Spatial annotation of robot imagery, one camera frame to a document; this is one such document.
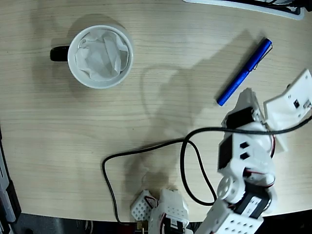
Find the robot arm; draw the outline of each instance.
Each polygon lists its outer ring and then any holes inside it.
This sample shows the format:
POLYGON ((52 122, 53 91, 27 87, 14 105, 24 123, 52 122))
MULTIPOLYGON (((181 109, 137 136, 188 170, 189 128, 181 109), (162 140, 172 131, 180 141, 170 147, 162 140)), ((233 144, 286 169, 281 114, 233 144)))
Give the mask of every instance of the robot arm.
MULTIPOLYGON (((311 109, 312 77, 306 70, 281 95, 264 103, 260 111, 255 93, 244 90, 235 108, 222 122, 223 127, 255 131, 280 130, 301 121, 311 109)), ((283 135, 225 133, 219 144, 218 172, 223 175, 218 199, 195 234, 254 234, 277 204, 274 188, 275 149, 287 150, 283 135)), ((159 203, 152 205, 143 191, 132 206, 136 220, 148 220, 151 234, 192 234, 188 207, 178 191, 161 190, 159 203)))

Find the desk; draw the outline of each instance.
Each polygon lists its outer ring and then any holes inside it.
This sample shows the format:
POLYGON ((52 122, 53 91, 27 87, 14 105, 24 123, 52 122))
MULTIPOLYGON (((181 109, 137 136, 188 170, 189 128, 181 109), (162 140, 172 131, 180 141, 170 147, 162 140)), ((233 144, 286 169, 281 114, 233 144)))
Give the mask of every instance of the desk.
MULTIPOLYGON (((253 88, 259 103, 281 93, 312 68, 312 14, 295 21, 181 0, 2 0, 0 3, 0 123, 10 175, 24 213, 115 220, 102 160, 203 126, 220 126, 239 92, 253 88), (135 62, 108 90, 82 86, 66 63, 49 60, 90 25, 119 23, 132 35, 135 62), (267 36, 274 48, 224 107, 215 96, 247 54, 267 36)), ((312 124, 288 134, 290 151, 276 155, 275 214, 312 208, 312 124)), ((194 137, 215 188, 222 133, 194 137)), ((178 188, 200 221, 207 207, 182 187, 180 145, 107 164, 122 221, 143 189, 178 188)), ((198 198, 212 196, 194 152, 187 180, 198 198)))

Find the black floor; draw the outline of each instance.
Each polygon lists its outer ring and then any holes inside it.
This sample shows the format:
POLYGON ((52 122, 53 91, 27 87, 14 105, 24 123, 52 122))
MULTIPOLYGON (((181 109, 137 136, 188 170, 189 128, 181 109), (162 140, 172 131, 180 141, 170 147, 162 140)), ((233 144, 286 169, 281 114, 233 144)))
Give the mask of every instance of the black floor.
MULTIPOLYGON (((265 217, 256 234, 312 234, 312 210, 265 217)), ((189 228, 196 231, 200 223, 191 223, 189 228)), ((89 234, 91 222, 21 214, 13 225, 15 234, 89 234)), ((115 222, 93 222, 93 234, 138 234, 135 226, 123 230, 115 222)))

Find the white mug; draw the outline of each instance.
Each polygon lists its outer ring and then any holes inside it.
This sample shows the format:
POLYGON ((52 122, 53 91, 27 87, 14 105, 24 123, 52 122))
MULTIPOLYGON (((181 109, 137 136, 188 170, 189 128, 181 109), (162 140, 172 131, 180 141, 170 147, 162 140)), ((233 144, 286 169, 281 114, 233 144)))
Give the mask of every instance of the white mug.
POLYGON ((50 59, 52 61, 67 61, 69 69, 73 76, 82 84, 85 86, 88 86, 90 88, 94 89, 106 89, 113 87, 119 83, 121 83, 126 76, 129 74, 132 65, 133 65, 133 53, 134 53, 134 47, 133 47, 133 41, 129 33, 121 26, 114 25, 114 24, 107 24, 107 25, 95 25, 88 27, 84 30, 82 30, 80 33, 78 33, 71 44, 69 46, 58 46, 53 48, 50 51, 50 59), (128 49, 129 49, 129 57, 128 57, 128 63, 126 68, 115 78, 112 78, 110 80, 106 81, 95 81, 90 79, 89 75, 78 69, 76 65, 76 58, 75 54, 78 50, 79 42, 82 40, 84 36, 86 36, 89 32, 93 30, 98 29, 105 29, 110 30, 115 33, 117 33, 126 43, 128 49))

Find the tissue paper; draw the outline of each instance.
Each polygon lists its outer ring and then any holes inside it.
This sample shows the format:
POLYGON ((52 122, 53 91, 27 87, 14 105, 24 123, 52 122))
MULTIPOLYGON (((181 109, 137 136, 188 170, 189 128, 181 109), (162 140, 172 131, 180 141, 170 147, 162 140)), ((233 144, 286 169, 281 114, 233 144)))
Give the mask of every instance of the tissue paper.
POLYGON ((117 77, 127 66, 129 50, 115 32, 99 29, 88 33, 80 41, 76 63, 90 79, 107 81, 117 77))

